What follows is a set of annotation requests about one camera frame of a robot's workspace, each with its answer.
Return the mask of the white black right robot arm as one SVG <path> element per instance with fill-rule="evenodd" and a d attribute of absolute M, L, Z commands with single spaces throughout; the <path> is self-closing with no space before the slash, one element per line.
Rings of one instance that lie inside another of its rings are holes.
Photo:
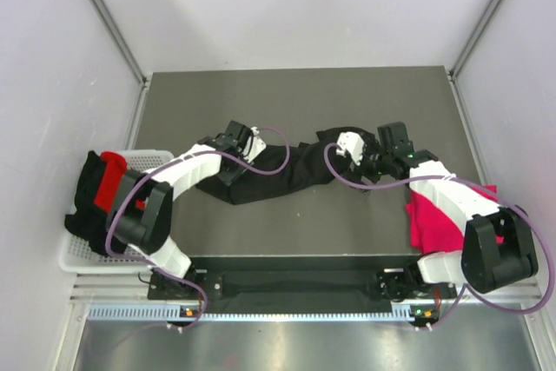
<path fill-rule="evenodd" d="M 377 135 L 347 133 L 338 141 L 358 177 L 378 182 L 383 176 L 406 180 L 409 188 L 432 204 L 463 239 L 456 250 L 435 250 L 410 266 L 407 291 L 428 296 L 438 283 L 467 284 L 481 294 L 537 274 L 533 234 L 507 206 L 456 182 L 454 175 L 427 149 L 417 150 L 404 123 L 378 128 Z"/>

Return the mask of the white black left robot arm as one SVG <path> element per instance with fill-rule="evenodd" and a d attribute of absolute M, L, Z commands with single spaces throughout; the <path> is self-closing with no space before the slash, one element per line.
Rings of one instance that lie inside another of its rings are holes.
<path fill-rule="evenodd" d="M 151 268 L 169 275 L 167 288 L 178 298 L 195 291 L 190 258 L 170 236 L 174 201 L 199 182 L 216 177 L 228 186 L 266 148 L 260 130 L 232 121 L 221 134 L 207 136 L 188 151 L 156 168 L 129 169 L 122 176 L 107 218 L 105 249 L 114 240 L 131 248 Z"/>

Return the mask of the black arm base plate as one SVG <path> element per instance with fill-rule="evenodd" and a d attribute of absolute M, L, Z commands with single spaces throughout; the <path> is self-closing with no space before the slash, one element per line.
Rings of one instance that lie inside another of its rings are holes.
<path fill-rule="evenodd" d="M 396 302 L 456 296 L 446 283 L 419 284 L 414 255 L 196 256 L 187 277 L 208 313 L 384 312 Z"/>

